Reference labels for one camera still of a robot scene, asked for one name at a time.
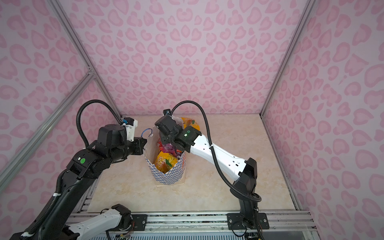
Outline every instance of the white cable tie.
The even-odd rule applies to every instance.
[[[29,234],[28,232],[23,232],[22,237],[31,237],[35,234]]]

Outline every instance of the aluminum frame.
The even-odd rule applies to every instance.
[[[305,7],[303,14],[301,15],[299,22],[296,26],[295,31],[292,35],[292,40],[290,41],[287,51],[285,52],[284,58],[279,66],[279,69],[277,70],[277,74],[273,80],[272,87],[268,92],[267,98],[265,100],[265,103],[262,107],[262,110],[260,112],[260,116],[264,116],[266,110],[268,109],[268,106],[271,102],[272,96],[274,95],[276,91],[277,84],[281,81],[282,76],[284,75],[285,69],[287,68],[290,59],[293,56],[293,53],[295,51],[295,48],[297,44],[299,43],[301,36],[304,33],[304,30],[311,18],[311,15],[314,12],[315,6],[317,4],[318,0],[308,0]]]
[[[109,91],[106,89],[102,78],[100,77],[97,69],[92,63],[92,60],[90,56],[88,55],[87,51],[85,50],[85,47],[81,43],[80,37],[76,33],[75,29],[73,28],[73,25],[71,24],[71,21],[69,20],[66,12],[63,9],[63,6],[59,2],[59,0],[47,0],[49,5],[51,6],[52,10],[56,14],[58,20],[60,21],[61,25],[63,26],[65,32],[67,33],[68,37],[71,39],[74,47],[78,51],[80,57],[84,61],[84,63],[87,65],[88,69],[92,71],[96,76],[96,83],[99,86],[101,93],[107,100],[108,104],[111,106],[113,111],[121,117],[121,112],[119,108],[117,107],[115,101],[113,100],[112,96],[110,95]]]
[[[317,232],[302,232],[305,240],[320,240]],[[108,240],[105,233],[101,233],[91,240]],[[245,240],[245,237],[236,237],[232,232],[216,232],[216,233],[132,233],[129,240]]]
[[[80,83],[73,88],[68,96],[60,103],[55,111],[41,124],[35,131],[34,135],[28,140],[25,146],[14,155],[9,164],[0,174],[0,193],[8,186],[18,172],[24,167],[30,156],[39,148],[52,129],[59,123],[61,118],[66,114],[68,109],[77,100],[78,96],[95,79],[94,74],[88,72]]]
[[[282,161],[282,159],[279,156],[279,153],[277,151],[277,148],[276,148],[275,144],[271,140],[271,137],[270,137],[271,134],[269,133],[268,128],[266,127],[265,121],[264,121],[263,118],[261,118],[261,120],[262,120],[262,123],[264,125],[266,134],[268,135],[268,139],[269,139],[269,142],[270,142],[270,144],[272,146],[273,152],[275,153],[275,156],[276,156],[276,159],[277,159],[277,163],[279,164],[280,170],[281,170],[281,172],[283,174],[283,177],[285,179],[285,183],[286,183],[286,185],[288,187],[289,194],[291,195],[291,199],[293,201],[293,205],[294,205],[294,207],[297,210],[303,210],[303,206],[301,205],[301,203],[300,203],[300,201],[299,201],[299,199],[298,199],[298,197],[296,195],[296,192],[293,189],[292,183],[289,180],[288,174],[287,174],[287,172],[286,172],[286,170],[284,168],[283,161]]]
[[[316,226],[309,211],[297,210],[261,210],[266,213],[270,229],[266,232],[306,232],[307,239],[317,239]],[[200,211],[200,212],[137,212],[133,214],[147,214],[147,223],[144,232],[134,234],[159,233],[231,233],[228,229],[227,213],[238,213],[238,211]],[[73,224],[89,220],[99,213],[71,214],[66,224]]]

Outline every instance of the snack package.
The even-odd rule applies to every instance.
[[[192,126],[195,129],[200,131],[200,126],[197,124],[197,122],[194,119],[192,119],[192,118],[181,118],[181,119],[183,120],[183,123],[184,123],[184,129],[187,126]]]
[[[160,151],[157,156],[155,166],[162,173],[168,172],[177,163],[178,159],[172,154]]]
[[[180,150],[177,150],[175,152],[175,148],[170,143],[163,145],[161,143],[161,139],[159,139],[159,141],[157,142],[157,147],[159,148],[160,151],[170,153],[175,157],[181,156],[181,154],[182,154],[182,152]]]

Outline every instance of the wire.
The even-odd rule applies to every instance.
[[[84,109],[92,104],[92,103],[101,103],[103,104],[104,106],[107,107],[107,109],[112,113],[112,115],[115,117],[116,121],[119,123],[119,125],[122,125],[122,120],[117,116],[117,114],[115,113],[115,111],[113,111],[113,109],[111,108],[110,105],[108,105],[106,102],[104,101],[101,101],[99,99],[92,99],[92,100],[89,100],[87,102],[85,102],[83,105],[81,105],[81,107],[79,108],[79,110],[77,111],[77,115],[76,115],[76,127],[77,127],[77,131],[79,132],[80,134],[80,137],[83,139],[84,141],[84,144],[85,144],[85,147],[87,148],[89,146],[89,143],[88,143],[88,140],[87,140],[87,137],[85,136],[84,132],[83,132],[83,129],[81,128],[81,114],[83,113]]]
[[[103,213],[104,210],[109,210],[109,209],[103,209],[103,210],[101,210],[100,215]]]
[[[107,239],[108,239],[108,240],[112,240],[112,239],[111,239],[111,236],[109,235],[109,231],[108,231],[108,230],[105,230],[105,233],[107,234]]]
[[[147,129],[145,129],[142,133],[141,133],[141,137],[143,137],[143,134],[145,133],[145,131],[147,131],[147,130],[150,130],[151,131],[151,134],[150,135],[152,135],[152,128],[147,128]]]
[[[259,235],[259,239],[264,240],[262,226],[259,223],[259,221],[257,220],[257,212],[255,212],[255,221],[258,223],[258,224],[256,224],[257,235]]]
[[[236,223],[240,223],[240,222],[234,222],[234,223],[232,224],[232,232],[234,233],[234,235],[235,235],[236,237],[243,237],[243,236],[247,233],[247,227],[245,227],[245,226],[243,225],[243,223],[242,223],[243,227],[245,227],[245,232],[244,232],[242,235],[237,235],[237,234],[235,234],[235,232],[234,232],[234,230],[233,230],[233,226],[234,226]]]
[[[132,228],[131,228],[131,230],[129,230],[129,232],[127,232],[127,233],[130,233],[130,232],[132,232],[134,227],[135,227],[135,221],[134,221],[134,220],[132,220]]]
[[[55,193],[59,194],[59,195],[53,195],[54,197],[52,198],[52,201],[50,202],[48,208],[44,211],[44,213],[41,215],[41,217],[35,222],[35,224],[32,226],[32,228],[28,231],[28,234],[32,234],[33,235],[33,234],[36,233],[36,231],[41,227],[41,225],[43,224],[45,219],[50,215],[50,213],[52,212],[53,208],[55,207],[55,205],[59,201],[59,198],[61,196],[61,185],[63,183],[63,176],[64,176],[64,173],[66,171],[67,171],[67,169],[63,170],[59,174],[59,176],[57,177],[57,180],[56,180]]]
[[[203,114],[203,118],[204,118],[204,122],[205,122],[205,127],[207,128],[207,138],[208,138],[208,143],[209,143],[209,146],[210,146],[209,148],[211,149],[211,152],[212,152],[212,158],[214,160],[216,170],[219,173],[220,177],[225,182],[225,184],[227,184],[234,192],[236,192],[241,197],[243,197],[243,198],[245,198],[247,200],[253,201],[253,202],[260,202],[262,200],[262,198],[258,194],[256,195],[257,197],[250,197],[248,194],[245,194],[245,193],[241,192],[240,190],[238,190],[224,176],[223,172],[220,169],[220,166],[218,165],[216,154],[215,154],[215,149],[214,149],[214,147],[212,145],[211,134],[210,134],[210,131],[209,131],[207,116],[205,115],[205,112],[204,112],[203,108],[197,102],[194,102],[194,101],[191,101],[191,100],[185,100],[185,101],[179,102],[178,104],[176,104],[176,106],[174,106],[174,108],[172,109],[170,114],[173,115],[173,112],[176,110],[176,108],[178,108],[180,105],[182,105],[184,103],[192,103],[192,104],[196,105],[200,109],[201,113]]]

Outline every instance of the pink leopard print wall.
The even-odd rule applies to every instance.
[[[384,1],[321,0],[266,123],[323,240],[384,239]]]
[[[84,76],[44,0],[0,3],[0,172]]]
[[[305,3],[61,1],[124,114],[260,112]]]
[[[0,196],[0,239],[9,239],[13,233],[29,226],[52,196],[59,173],[73,155],[84,148],[75,119],[79,107],[91,99],[105,101],[94,82],[84,90]],[[89,142],[97,138],[100,127],[111,123],[116,120],[101,104],[89,105],[81,117],[81,126]]]

